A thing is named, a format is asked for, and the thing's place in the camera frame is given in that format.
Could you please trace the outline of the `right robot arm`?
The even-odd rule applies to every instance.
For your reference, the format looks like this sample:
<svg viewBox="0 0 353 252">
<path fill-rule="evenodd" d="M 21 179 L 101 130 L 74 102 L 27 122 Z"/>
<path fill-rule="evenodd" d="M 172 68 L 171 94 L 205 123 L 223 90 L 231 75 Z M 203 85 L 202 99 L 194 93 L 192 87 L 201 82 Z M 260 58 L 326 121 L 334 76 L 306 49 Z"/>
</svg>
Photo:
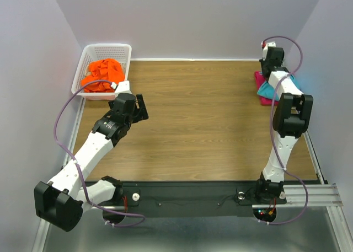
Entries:
<svg viewBox="0 0 353 252">
<path fill-rule="evenodd" d="M 304 94 L 294 84 L 288 69 L 282 65 L 285 56 L 283 48 L 277 47 L 274 42 L 264 42 L 262 48 L 261 72 L 274 88 L 274 96 L 279 99 L 270 116 L 272 150 L 254 188 L 255 199 L 267 202 L 285 198 L 287 162 L 298 139 L 308 129 L 313 97 Z"/>
</svg>

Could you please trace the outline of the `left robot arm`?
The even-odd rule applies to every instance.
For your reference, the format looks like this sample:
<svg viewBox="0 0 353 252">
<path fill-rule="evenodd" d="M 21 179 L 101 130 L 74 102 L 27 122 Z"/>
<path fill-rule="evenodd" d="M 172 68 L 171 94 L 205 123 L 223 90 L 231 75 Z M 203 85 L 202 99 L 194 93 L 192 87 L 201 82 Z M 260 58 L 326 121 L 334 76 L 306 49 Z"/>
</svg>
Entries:
<svg viewBox="0 0 353 252">
<path fill-rule="evenodd" d="M 120 180 L 105 176 L 92 186 L 85 184 L 96 165 L 126 136 L 132 124 L 148 119 L 142 94 L 120 93 L 109 102 L 109 107 L 69 163 L 48 182 L 40 181 L 34 188 L 36 215 L 65 232 L 78 224 L 84 212 L 99 208 L 103 202 L 127 204 Z"/>
</svg>

